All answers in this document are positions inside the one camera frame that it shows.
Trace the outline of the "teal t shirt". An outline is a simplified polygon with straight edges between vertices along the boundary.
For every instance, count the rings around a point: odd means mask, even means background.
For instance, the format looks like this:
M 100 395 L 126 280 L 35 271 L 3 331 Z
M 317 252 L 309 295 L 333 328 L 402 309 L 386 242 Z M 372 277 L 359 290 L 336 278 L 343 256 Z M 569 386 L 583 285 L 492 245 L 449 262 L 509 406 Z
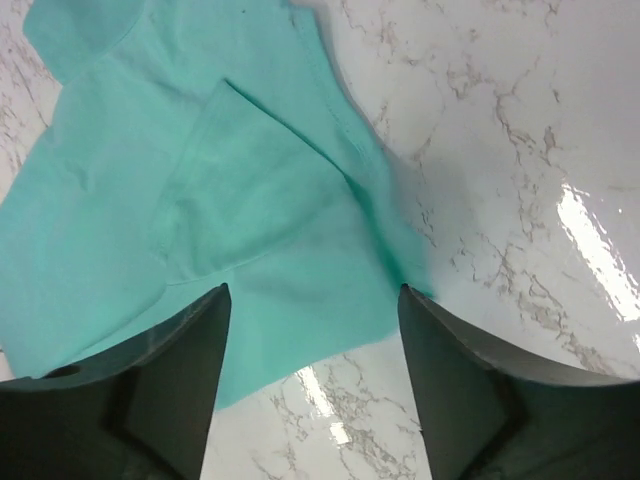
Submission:
M 37 1 L 61 83 L 1 205 L 1 346 L 17 377 L 115 346 L 226 285 L 217 406 L 381 340 L 425 250 L 311 9 Z

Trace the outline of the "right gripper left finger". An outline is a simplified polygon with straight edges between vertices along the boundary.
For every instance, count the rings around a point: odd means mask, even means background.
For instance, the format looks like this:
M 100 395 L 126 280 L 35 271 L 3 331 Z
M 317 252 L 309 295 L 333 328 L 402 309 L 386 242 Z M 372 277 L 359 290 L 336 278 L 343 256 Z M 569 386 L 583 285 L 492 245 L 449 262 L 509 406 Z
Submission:
M 220 285 L 108 350 L 2 382 L 2 478 L 199 478 L 230 313 Z

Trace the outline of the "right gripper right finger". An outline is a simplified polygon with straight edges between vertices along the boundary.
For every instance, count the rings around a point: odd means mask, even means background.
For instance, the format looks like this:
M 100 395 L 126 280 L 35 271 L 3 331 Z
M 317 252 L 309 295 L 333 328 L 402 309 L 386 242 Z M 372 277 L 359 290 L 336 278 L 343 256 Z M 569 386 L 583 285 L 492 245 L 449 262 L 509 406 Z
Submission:
M 524 350 L 408 285 L 398 317 L 433 478 L 638 478 L 638 381 Z

